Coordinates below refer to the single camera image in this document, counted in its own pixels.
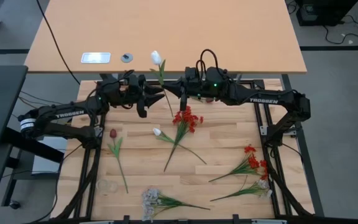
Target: computer tower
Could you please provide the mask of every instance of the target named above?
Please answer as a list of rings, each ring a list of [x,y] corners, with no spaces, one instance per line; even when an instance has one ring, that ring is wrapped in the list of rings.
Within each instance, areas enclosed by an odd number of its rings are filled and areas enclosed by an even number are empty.
[[[296,0],[300,26],[336,26],[358,0]]]

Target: wooden table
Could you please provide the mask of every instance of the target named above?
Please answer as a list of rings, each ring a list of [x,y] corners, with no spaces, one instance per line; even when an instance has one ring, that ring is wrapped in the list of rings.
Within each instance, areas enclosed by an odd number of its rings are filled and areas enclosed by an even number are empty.
[[[282,89],[279,79],[265,80],[265,85],[269,90]],[[94,81],[83,81],[77,100],[85,100],[94,88]],[[170,93],[168,97],[173,110],[178,111],[179,99]],[[141,194],[149,187],[156,187],[164,194],[184,202],[211,209],[174,208],[159,214],[156,217],[158,220],[232,219],[232,214],[239,214],[240,218],[273,218],[272,203],[268,198],[241,195],[210,202],[211,199],[240,189],[244,175],[234,175],[212,183],[208,181],[226,174],[238,165],[244,157],[245,146],[251,144],[256,147],[257,158],[263,159],[253,104],[226,106],[221,102],[201,103],[189,99],[188,105],[194,114],[204,116],[204,123],[197,127],[194,134],[187,134],[181,143],[195,151],[208,165],[204,165],[188,151],[178,148],[165,173],[163,168],[172,145],[157,140],[152,129],[160,128],[169,136],[175,136],[176,126],[172,124],[166,98],[148,110],[147,118],[139,118],[135,109],[111,108],[106,117],[98,182],[107,181],[112,183],[112,187],[107,190],[96,189],[92,220],[122,220],[124,215],[130,215],[131,220],[141,219]],[[286,113],[281,106],[270,106],[270,111],[274,123]],[[89,118],[86,115],[74,117],[72,125],[89,125]],[[107,147],[107,144],[112,144],[109,137],[112,128],[117,130],[118,137],[123,137],[120,158],[129,194],[125,191],[117,160]],[[285,136],[283,142],[298,149],[294,138]],[[66,154],[79,144],[77,140],[69,140]],[[279,147],[279,150],[288,188],[302,206],[313,213],[313,204],[299,155],[286,147]],[[58,182],[58,202],[51,217],[58,215],[76,192],[83,156],[84,149],[80,148],[65,160]],[[245,187],[252,185],[258,178],[249,175]],[[283,212],[283,200],[278,187],[276,191],[280,211]],[[87,199],[87,196],[83,199],[81,216],[85,214]]]
[[[204,49],[233,73],[306,73],[282,0],[51,0],[45,14],[75,73],[149,72],[153,50],[167,59],[167,72],[183,73]],[[111,61],[82,64],[85,52],[110,52]],[[125,53],[132,62],[121,62]],[[210,54],[204,61],[214,66]],[[25,65],[32,73],[67,73],[45,21]]]

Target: white label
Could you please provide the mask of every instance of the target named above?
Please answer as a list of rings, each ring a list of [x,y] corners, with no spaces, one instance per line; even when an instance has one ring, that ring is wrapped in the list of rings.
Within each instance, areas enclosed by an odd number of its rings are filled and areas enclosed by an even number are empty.
[[[26,123],[29,123],[29,122],[34,123],[34,122],[35,122],[35,119],[34,119],[34,118],[24,119],[24,120],[22,120],[22,121],[20,122],[20,125],[26,124]]]
[[[28,128],[28,127],[34,127],[34,124],[33,123],[23,124],[22,126],[20,126],[20,130],[22,131],[24,128]]]
[[[111,54],[108,52],[83,53],[81,63],[109,63]]]

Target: light wood desk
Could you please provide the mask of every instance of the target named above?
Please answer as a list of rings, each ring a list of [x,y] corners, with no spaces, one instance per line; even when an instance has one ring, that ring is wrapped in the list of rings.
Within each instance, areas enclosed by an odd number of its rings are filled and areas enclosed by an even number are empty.
[[[282,89],[279,79],[265,80],[265,85],[269,90]],[[82,82],[77,100],[85,100],[95,86],[94,81]],[[178,111],[180,100],[167,93],[173,110]],[[187,207],[174,208],[158,215],[156,217],[158,220],[232,219],[232,214],[239,214],[240,218],[273,218],[272,203],[267,198],[241,195],[210,202],[211,199],[240,189],[245,179],[244,175],[230,176],[212,183],[208,181],[238,165],[244,156],[245,146],[251,144],[256,147],[257,158],[263,159],[254,105],[246,103],[241,106],[226,106],[221,102],[201,103],[192,99],[188,100],[188,104],[194,114],[204,116],[204,124],[197,127],[194,134],[187,134],[181,144],[194,150],[208,165],[204,165],[194,155],[178,148],[165,173],[163,168],[172,145],[157,140],[152,129],[160,128],[169,136],[175,136],[176,126],[172,124],[166,98],[156,102],[148,110],[147,118],[138,117],[135,109],[111,108],[106,117],[98,181],[107,180],[115,183],[117,190],[114,190],[114,187],[109,190],[96,189],[92,220],[122,220],[124,215],[130,215],[131,220],[141,219],[141,194],[151,186],[158,187],[168,196],[211,209],[208,211]],[[270,106],[270,111],[274,123],[286,113],[281,106]],[[89,125],[89,118],[86,115],[74,117],[72,125],[76,127]],[[123,137],[120,158],[129,186],[129,194],[125,192],[117,160],[107,147],[107,143],[112,144],[112,139],[109,137],[112,128],[117,130],[118,138]],[[283,142],[298,149],[294,138],[285,136]],[[77,140],[69,140],[66,154],[79,144]],[[313,213],[313,204],[299,155],[284,146],[279,150],[288,188],[302,206]],[[83,156],[84,149],[80,148],[63,163],[58,182],[58,202],[51,217],[58,215],[76,192]],[[249,175],[246,187],[258,178]],[[283,212],[283,201],[278,187],[276,191],[280,211]],[[87,195],[85,193],[83,198],[81,216],[85,215]]]
[[[232,73],[306,73],[283,0],[51,0],[46,16],[75,73],[149,72],[153,50],[167,59],[167,72],[183,73],[204,49]],[[82,64],[84,52],[110,52],[111,61]],[[122,63],[124,53],[134,60]],[[214,66],[210,54],[204,60]],[[25,65],[30,73],[67,73],[45,21]]]

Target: grey floor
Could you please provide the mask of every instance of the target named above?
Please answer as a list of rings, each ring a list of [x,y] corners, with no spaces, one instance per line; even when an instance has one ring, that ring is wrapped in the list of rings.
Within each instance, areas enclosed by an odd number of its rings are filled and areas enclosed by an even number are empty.
[[[45,8],[47,1],[41,2]],[[358,20],[358,3],[349,14]],[[35,1],[5,0],[0,16],[0,49],[30,48],[41,21]],[[331,45],[324,40],[322,27],[300,27],[295,14],[291,19],[300,46]],[[329,38],[335,41],[342,38],[341,34],[358,33],[354,24],[329,29]],[[343,45],[358,45],[358,38],[348,37]],[[25,58],[25,54],[0,55],[0,65],[22,65]],[[304,123],[304,129],[323,210],[328,217],[358,218],[358,51],[303,52],[303,58],[308,74],[292,75],[290,81],[293,88],[311,100],[312,117]],[[97,74],[76,77],[99,78]],[[76,98],[78,85],[68,74],[32,74],[27,76],[23,90],[45,99],[70,101]],[[18,102],[14,114],[29,109]],[[17,129],[19,123],[11,119],[9,126]],[[22,203],[22,208],[0,207],[0,223],[30,222],[43,216],[52,205],[54,183],[20,181],[14,198]],[[6,180],[0,186],[0,203],[5,186]]]

